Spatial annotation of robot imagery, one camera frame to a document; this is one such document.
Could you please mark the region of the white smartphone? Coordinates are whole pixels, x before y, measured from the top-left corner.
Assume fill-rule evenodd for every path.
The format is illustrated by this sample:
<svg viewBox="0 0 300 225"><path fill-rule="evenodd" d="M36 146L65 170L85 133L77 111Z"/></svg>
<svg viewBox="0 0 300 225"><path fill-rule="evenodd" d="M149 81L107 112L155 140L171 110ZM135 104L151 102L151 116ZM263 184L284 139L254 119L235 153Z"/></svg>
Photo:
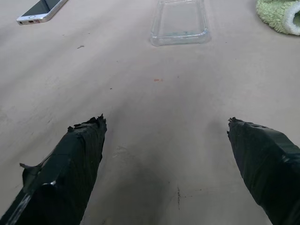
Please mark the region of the white smartphone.
<svg viewBox="0 0 300 225"><path fill-rule="evenodd" d="M67 3L68 0L39 0L26 13L17 18L19 25L45 23Z"/></svg>

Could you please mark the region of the clear plastic phone case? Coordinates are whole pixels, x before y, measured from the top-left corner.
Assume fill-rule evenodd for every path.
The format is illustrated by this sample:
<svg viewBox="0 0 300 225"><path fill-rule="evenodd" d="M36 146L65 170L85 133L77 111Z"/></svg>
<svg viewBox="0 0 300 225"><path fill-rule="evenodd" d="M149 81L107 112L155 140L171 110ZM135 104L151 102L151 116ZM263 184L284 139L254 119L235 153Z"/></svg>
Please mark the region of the clear plastic phone case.
<svg viewBox="0 0 300 225"><path fill-rule="evenodd" d="M210 39L204 0L159 0L150 42L154 46L201 44Z"/></svg>

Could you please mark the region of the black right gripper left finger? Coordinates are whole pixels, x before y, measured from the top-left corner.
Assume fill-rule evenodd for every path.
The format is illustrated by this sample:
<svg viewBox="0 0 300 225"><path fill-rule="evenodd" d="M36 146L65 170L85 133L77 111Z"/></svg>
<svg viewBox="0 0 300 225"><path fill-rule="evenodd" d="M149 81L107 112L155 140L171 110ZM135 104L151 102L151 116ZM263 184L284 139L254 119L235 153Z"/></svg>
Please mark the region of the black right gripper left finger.
<svg viewBox="0 0 300 225"><path fill-rule="evenodd" d="M79 225L94 188L107 131L103 116L68 127L38 165L23 168L23 187L0 225Z"/></svg>

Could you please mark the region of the light green towel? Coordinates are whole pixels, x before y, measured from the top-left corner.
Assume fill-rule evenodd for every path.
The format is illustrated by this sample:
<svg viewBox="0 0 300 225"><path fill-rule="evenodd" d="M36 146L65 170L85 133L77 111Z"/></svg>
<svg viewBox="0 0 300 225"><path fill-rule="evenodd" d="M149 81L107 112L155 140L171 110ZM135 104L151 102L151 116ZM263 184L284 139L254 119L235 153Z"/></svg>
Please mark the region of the light green towel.
<svg viewBox="0 0 300 225"><path fill-rule="evenodd" d="M300 36L300 0L256 0L256 12L275 31Z"/></svg>

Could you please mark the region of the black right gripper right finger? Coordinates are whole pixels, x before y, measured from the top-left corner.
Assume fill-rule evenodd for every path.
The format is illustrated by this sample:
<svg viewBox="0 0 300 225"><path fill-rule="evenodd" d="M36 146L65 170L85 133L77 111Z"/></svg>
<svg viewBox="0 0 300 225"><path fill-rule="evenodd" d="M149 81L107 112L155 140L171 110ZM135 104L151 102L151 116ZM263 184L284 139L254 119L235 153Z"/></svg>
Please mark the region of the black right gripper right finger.
<svg viewBox="0 0 300 225"><path fill-rule="evenodd" d="M273 225L300 225L300 148L274 129L229 119L235 161Z"/></svg>

